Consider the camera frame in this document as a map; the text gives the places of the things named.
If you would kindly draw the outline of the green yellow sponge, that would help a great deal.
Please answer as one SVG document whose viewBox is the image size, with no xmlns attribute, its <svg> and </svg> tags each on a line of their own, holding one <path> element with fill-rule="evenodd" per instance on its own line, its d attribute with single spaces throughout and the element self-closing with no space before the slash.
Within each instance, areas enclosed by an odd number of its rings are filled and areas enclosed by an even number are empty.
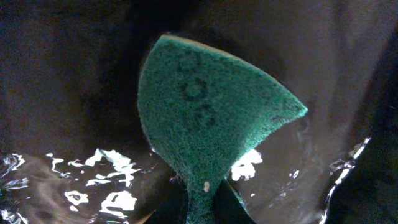
<svg viewBox="0 0 398 224">
<path fill-rule="evenodd" d="M 232 166 L 307 107 L 275 78 L 225 51 L 162 35 L 142 67 L 142 130 L 188 192 L 186 223 L 215 223 L 213 197 Z"/>
</svg>

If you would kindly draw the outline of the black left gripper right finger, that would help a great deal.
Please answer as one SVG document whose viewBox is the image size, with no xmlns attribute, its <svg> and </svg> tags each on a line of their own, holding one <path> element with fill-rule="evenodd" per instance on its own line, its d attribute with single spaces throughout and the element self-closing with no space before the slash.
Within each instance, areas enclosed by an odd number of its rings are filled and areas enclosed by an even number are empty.
<svg viewBox="0 0 398 224">
<path fill-rule="evenodd" d="M 213 197 L 216 224 L 256 224 L 238 200 L 227 180 L 222 180 Z"/>
</svg>

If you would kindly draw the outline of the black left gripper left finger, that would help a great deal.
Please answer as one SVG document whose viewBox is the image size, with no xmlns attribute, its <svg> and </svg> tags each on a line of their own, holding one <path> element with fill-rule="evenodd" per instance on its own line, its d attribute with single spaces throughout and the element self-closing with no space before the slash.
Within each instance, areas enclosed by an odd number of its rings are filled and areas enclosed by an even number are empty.
<svg viewBox="0 0 398 224">
<path fill-rule="evenodd" d="M 186 224 L 188 202 L 185 185 L 173 183 L 168 196 L 144 224 Z"/>
</svg>

